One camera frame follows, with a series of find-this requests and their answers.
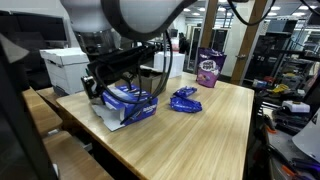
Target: cardboard box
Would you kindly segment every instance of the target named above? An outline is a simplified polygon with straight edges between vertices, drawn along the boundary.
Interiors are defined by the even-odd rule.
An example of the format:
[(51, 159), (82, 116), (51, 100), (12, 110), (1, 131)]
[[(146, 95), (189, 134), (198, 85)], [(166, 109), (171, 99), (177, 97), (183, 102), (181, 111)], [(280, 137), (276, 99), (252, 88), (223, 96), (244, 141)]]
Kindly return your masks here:
[(86, 76), (89, 59), (80, 48), (40, 50), (54, 91), (60, 95), (83, 91), (80, 78)]
[[(141, 76), (141, 82), (142, 82), (141, 87), (143, 90), (152, 94), (157, 89), (157, 87), (160, 83), (162, 72), (159, 72), (158, 70), (144, 67), (144, 66), (142, 68), (143, 69), (142, 69), (142, 74), (141, 74), (142, 75)], [(133, 79), (132, 84), (137, 87), (140, 87), (139, 79), (138, 78)], [(120, 80), (120, 81), (116, 82), (115, 85), (116, 86), (126, 85), (126, 82), (123, 80)]]
[[(134, 85), (132, 85), (131, 92), (128, 91), (126, 85), (110, 87), (110, 89), (117, 96), (131, 101), (136, 101), (139, 94), (139, 88)], [(150, 96), (150, 93), (146, 91), (142, 91), (142, 93), (143, 96), (141, 97), (141, 100), (145, 100)], [(150, 103), (147, 103), (145, 106), (141, 107), (141, 110), (136, 113), (131, 120), (121, 125), (120, 122), (132, 112), (132, 110), (135, 108), (135, 104), (127, 104), (118, 101), (106, 91), (102, 94), (102, 98), (105, 102), (105, 105), (92, 105), (92, 107), (96, 114), (104, 120), (104, 124), (110, 129), (110, 131), (115, 131), (121, 127), (154, 115), (158, 105), (158, 98), (153, 99)]]

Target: purple bag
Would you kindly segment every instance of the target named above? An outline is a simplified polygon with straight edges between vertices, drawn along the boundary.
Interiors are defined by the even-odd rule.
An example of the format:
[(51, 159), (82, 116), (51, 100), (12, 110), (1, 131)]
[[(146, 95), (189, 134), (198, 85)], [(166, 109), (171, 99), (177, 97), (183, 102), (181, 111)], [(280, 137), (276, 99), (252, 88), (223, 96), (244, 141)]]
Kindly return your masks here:
[(213, 88), (218, 80), (226, 57), (222, 52), (200, 47), (198, 49), (198, 84)]

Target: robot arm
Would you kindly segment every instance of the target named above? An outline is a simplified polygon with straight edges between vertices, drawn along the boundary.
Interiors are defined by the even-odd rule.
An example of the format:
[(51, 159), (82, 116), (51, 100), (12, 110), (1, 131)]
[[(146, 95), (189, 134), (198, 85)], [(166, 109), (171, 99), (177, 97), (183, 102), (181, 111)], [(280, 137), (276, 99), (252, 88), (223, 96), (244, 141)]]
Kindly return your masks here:
[(135, 41), (157, 37), (195, 1), (61, 0), (79, 45), (90, 60), (88, 69), (92, 77), (81, 79), (89, 99), (98, 98), (104, 90), (108, 91), (106, 86), (120, 79), (130, 82), (123, 74), (136, 75), (139, 65), (152, 60), (162, 48), (144, 45), (121, 51), (119, 34)]
[(195, 1), (61, 0), (61, 3), (81, 49), (89, 56), (97, 56), (119, 48), (120, 38), (115, 31), (131, 40), (152, 39)]

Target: desk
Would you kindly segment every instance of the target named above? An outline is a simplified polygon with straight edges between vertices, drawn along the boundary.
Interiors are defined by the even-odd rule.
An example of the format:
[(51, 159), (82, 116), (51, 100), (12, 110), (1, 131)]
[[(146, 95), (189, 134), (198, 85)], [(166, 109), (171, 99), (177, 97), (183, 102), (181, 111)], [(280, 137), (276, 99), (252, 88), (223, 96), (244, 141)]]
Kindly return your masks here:
[(60, 97), (54, 91), (53, 88), (46, 88), (38, 90), (37, 93), (43, 97), (45, 101), (48, 101), (49, 105), (53, 106), (55, 110), (58, 110), (59, 105), (57, 103), (57, 99)]
[(41, 136), (61, 126), (60, 117), (32, 89), (22, 92), (27, 108)]
[[(103, 147), (142, 179), (242, 179), (253, 90), (217, 82), (214, 89), (183, 73), (168, 81), (157, 113), (115, 132), (103, 124), (82, 92), (57, 100)], [(198, 91), (190, 98), (203, 111), (170, 109), (172, 93), (184, 86)]]
[(61, 180), (113, 179), (69, 133), (61, 131), (43, 142), (52, 163), (58, 165)]

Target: black cable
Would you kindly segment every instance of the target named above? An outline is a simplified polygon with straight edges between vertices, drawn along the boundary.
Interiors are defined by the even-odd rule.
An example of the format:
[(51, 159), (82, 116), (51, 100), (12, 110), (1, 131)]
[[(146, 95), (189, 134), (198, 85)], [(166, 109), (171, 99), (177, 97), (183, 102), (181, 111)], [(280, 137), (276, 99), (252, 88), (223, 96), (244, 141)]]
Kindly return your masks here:
[(138, 65), (137, 65), (137, 71), (138, 71), (138, 81), (139, 81), (139, 96), (137, 101), (139, 102), (141, 99), (141, 95), (142, 95), (142, 80), (141, 80), (141, 69), (140, 69), (140, 63), (141, 63), (141, 58), (139, 58), (138, 60)]
[(269, 9), (268, 9), (268, 11), (266, 12), (266, 14), (263, 15), (263, 17), (262, 17), (260, 20), (254, 22), (254, 23), (249, 23), (249, 22), (246, 22), (246, 21), (241, 17), (241, 15), (239, 14), (239, 12), (236, 10), (236, 7), (235, 7), (234, 4), (232, 3), (232, 0), (228, 0), (228, 3), (229, 3), (229, 5), (230, 5), (232, 11), (234, 12), (234, 14), (238, 17), (238, 19), (239, 19), (243, 24), (245, 24), (245, 25), (247, 25), (247, 26), (255, 26), (255, 25), (259, 24), (260, 22), (262, 22), (262, 21), (268, 16), (268, 13), (271, 11), (271, 8), (273, 7), (273, 5), (274, 5), (275, 2), (276, 2), (276, 0), (272, 0), (271, 6), (269, 7)]
[[(168, 68), (168, 72), (167, 72), (167, 74), (166, 74), (166, 78), (165, 78), (165, 81), (164, 81), (163, 86), (161, 86), (160, 91), (157, 92), (157, 93), (156, 93), (157, 95), (154, 96), (154, 97), (152, 97), (152, 99), (154, 99), (155, 97), (157, 97), (157, 96), (164, 90), (164, 88), (165, 88), (165, 86), (166, 86), (166, 84), (167, 84), (167, 82), (168, 82), (168, 79), (169, 79), (169, 76), (170, 76), (170, 72), (171, 72), (171, 67), (172, 67), (172, 62), (173, 62), (173, 61), (172, 61), (172, 59), (173, 59), (172, 43), (171, 43), (171, 39), (170, 39), (170, 36), (169, 36), (168, 31), (166, 31), (165, 34), (166, 34), (166, 38), (168, 39), (169, 48), (170, 48), (169, 68)], [(124, 124), (124, 123), (127, 122), (129, 119), (131, 119), (132, 116), (134, 116), (136, 113), (138, 113), (138, 112), (141, 110), (141, 108), (143, 108), (143, 107), (144, 107), (147, 103), (149, 103), (152, 99), (150, 99), (149, 101), (146, 101), (146, 102), (142, 103), (141, 105), (139, 104), (139, 105), (138, 105), (139, 107), (133, 109), (133, 110), (131, 111), (131, 113), (130, 113), (123, 121), (121, 121), (120, 124)]]
[(301, 3), (302, 4), (304, 4), (305, 6), (307, 6), (308, 7), (308, 9), (312, 12), (312, 13), (314, 13), (314, 14), (316, 14), (316, 15), (318, 15), (318, 16), (320, 16), (320, 13), (319, 12), (317, 12), (317, 11), (315, 11), (314, 9), (312, 9), (310, 6), (309, 6), (309, 4), (308, 3), (306, 3), (306, 1), (305, 0), (300, 0), (301, 1)]
[[(161, 89), (161, 85), (163, 84), (163, 81), (164, 81), (164, 74), (165, 74), (165, 70), (166, 70), (166, 59), (164, 59), (164, 69), (162, 71), (163, 75), (161, 76), (161, 79), (160, 79), (160, 83), (158, 85), (158, 87), (156, 88), (155, 92), (153, 94), (151, 94), (150, 97), (153, 97), (155, 96), (155, 94)], [(148, 100), (149, 98), (147, 98), (146, 100), (143, 100), (143, 101), (130, 101), (130, 100), (127, 100), (127, 99), (123, 99), (119, 96), (117, 96), (116, 94), (114, 94), (110, 88), (103, 82), (102, 78), (100, 77), (99, 75), (99, 69), (101, 68), (102, 66), (97, 66), (96, 69), (95, 69), (95, 74), (96, 74), (96, 77), (97, 77), (97, 80), (100, 82), (100, 84), (104, 87), (104, 89), (113, 97), (115, 98), (116, 100), (118, 101), (121, 101), (121, 102), (124, 102), (124, 103), (128, 103), (128, 104), (141, 104), (141, 103), (144, 103), (144, 102), (149, 102), (150, 100)]]

